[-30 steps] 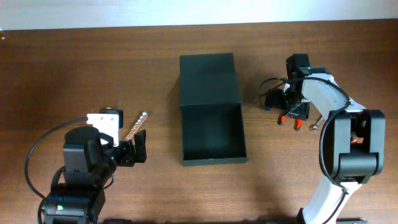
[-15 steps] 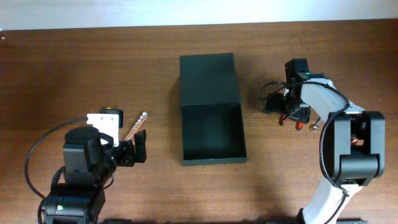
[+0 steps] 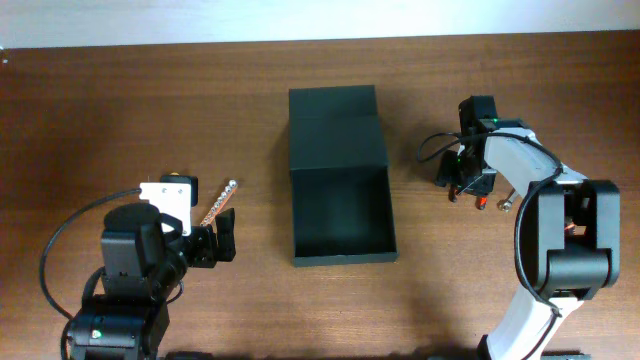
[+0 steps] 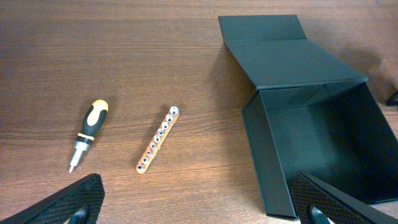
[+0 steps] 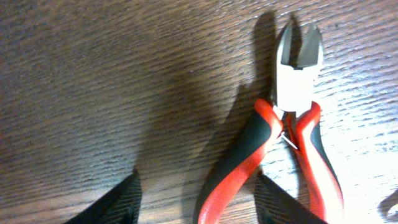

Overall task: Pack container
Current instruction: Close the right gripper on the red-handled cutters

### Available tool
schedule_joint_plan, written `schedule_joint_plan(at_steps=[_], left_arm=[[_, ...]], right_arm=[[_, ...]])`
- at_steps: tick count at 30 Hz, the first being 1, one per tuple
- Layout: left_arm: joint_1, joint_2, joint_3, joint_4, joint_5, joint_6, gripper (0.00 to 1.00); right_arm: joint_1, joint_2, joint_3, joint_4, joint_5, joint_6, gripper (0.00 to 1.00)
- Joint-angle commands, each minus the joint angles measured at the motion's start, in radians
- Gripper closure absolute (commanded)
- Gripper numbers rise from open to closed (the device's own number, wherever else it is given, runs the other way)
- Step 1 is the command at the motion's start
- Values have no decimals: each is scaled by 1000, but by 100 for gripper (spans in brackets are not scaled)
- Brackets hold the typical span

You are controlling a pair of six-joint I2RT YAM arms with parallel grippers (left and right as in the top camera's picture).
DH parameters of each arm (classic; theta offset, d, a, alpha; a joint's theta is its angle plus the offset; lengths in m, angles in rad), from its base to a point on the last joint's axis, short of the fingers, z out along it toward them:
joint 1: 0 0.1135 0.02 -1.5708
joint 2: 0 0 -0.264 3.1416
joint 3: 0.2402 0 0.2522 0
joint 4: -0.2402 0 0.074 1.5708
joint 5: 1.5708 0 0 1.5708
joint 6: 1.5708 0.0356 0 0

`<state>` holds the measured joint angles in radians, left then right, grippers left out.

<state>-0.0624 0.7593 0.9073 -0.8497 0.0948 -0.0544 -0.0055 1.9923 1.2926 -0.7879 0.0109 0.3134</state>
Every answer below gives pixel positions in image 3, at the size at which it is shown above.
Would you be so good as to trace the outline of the red handled cutting pliers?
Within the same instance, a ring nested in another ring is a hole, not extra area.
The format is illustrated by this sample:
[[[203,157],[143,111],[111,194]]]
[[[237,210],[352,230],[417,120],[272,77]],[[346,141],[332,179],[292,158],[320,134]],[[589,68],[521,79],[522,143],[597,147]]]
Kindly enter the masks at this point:
[[[463,192],[460,186],[454,184],[449,186],[447,197],[451,203],[456,203],[460,199],[466,200],[467,202],[473,201],[474,207],[480,211],[484,210],[488,203],[487,195]]]

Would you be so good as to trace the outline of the orange socket bit holder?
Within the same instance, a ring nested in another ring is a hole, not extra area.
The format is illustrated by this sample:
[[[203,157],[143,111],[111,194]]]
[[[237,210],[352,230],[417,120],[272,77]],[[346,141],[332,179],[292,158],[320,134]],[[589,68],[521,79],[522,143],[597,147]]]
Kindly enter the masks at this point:
[[[224,210],[224,207],[233,197],[238,188],[238,182],[231,179],[224,187],[214,204],[200,222],[200,226],[211,225],[215,218]]]

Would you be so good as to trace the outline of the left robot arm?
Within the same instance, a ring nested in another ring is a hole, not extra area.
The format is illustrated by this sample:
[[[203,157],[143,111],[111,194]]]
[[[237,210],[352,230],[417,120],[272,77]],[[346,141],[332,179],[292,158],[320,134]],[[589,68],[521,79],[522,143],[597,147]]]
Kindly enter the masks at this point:
[[[104,218],[104,266],[88,279],[81,309],[65,331],[71,359],[155,359],[169,326],[171,293],[187,270],[213,268],[235,255],[235,210],[181,233],[181,221],[148,203]]]

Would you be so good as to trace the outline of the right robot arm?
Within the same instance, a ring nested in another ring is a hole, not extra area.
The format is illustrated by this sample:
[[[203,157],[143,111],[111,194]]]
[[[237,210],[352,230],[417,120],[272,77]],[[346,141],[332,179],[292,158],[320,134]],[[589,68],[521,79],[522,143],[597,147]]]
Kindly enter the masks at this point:
[[[521,120],[467,120],[453,138],[457,151],[436,152],[448,172],[437,183],[450,197],[501,174],[512,187],[501,208],[522,199],[513,240],[519,285],[477,356],[540,359],[565,319],[619,277],[619,189],[567,167]]]

